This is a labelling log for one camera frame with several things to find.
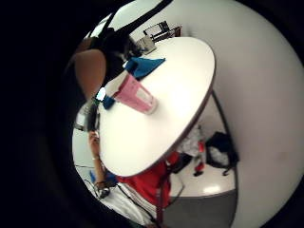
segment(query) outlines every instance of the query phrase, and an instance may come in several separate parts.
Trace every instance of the black bag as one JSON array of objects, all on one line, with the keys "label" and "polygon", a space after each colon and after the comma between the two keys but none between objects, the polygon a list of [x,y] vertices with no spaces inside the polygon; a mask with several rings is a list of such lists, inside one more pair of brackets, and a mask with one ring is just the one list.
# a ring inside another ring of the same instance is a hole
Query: black bag
[{"label": "black bag", "polygon": [[236,153],[232,140],[229,135],[222,132],[216,132],[207,142],[206,163],[216,168],[225,168],[223,176],[228,175],[228,171],[238,163],[238,154]]}]

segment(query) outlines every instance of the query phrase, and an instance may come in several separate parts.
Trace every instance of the blue napkin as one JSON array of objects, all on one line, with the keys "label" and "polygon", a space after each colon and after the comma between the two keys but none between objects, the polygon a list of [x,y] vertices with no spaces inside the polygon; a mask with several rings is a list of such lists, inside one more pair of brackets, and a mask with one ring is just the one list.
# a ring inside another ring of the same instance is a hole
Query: blue napkin
[{"label": "blue napkin", "polygon": [[[165,59],[144,59],[138,57],[132,57],[125,65],[125,70],[132,74],[137,80],[141,80],[159,65],[161,65]],[[103,99],[104,109],[109,109],[113,106],[115,100],[105,95]]]}]

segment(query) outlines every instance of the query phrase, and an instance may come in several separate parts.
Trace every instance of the red shirt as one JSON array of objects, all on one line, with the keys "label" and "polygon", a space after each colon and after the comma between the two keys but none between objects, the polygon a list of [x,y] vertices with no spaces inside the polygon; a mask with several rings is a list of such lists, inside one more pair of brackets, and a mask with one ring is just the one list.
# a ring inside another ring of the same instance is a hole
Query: red shirt
[{"label": "red shirt", "polygon": [[[173,152],[166,160],[170,164],[174,164],[179,158],[177,152]],[[165,161],[160,161],[156,165],[150,167],[139,175],[123,178],[117,177],[119,182],[127,183],[129,186],[134,188],[144,199],[157,205],[156,191],[159,187],[161,178],[166,173],[166,163]],[[166,207],[169,204],[170,200],[170,181],[167,180],[163,187],[163,197],[162,197],[162,206]]]}]

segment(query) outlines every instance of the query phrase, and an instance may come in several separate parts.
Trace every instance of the white table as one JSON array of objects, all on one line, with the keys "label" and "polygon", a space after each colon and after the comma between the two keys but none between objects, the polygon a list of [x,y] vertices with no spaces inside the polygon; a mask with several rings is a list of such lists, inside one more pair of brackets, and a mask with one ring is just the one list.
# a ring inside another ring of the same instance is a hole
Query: white table
[{"label": "white table", "polygon": [[141,173],[165,158],[183,139],[203,110],[212,90],[215,56],[201,40],[176,37],[156,43],[143,58],[165,62],[141,80],[158,99],[145,115],[124,104],[100,105],[101,159],[119,176]]}]

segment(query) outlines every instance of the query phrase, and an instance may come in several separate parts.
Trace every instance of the bottle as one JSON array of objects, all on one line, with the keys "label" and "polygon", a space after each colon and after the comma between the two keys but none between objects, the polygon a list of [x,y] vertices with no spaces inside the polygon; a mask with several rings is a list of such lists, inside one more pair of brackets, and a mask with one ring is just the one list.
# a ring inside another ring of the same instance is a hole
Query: bottle
[{"label": "bottle", "polygon": [[157,99],[126,70],[104,88],[107,96],[144,114],[153,113],[158,104]]}]

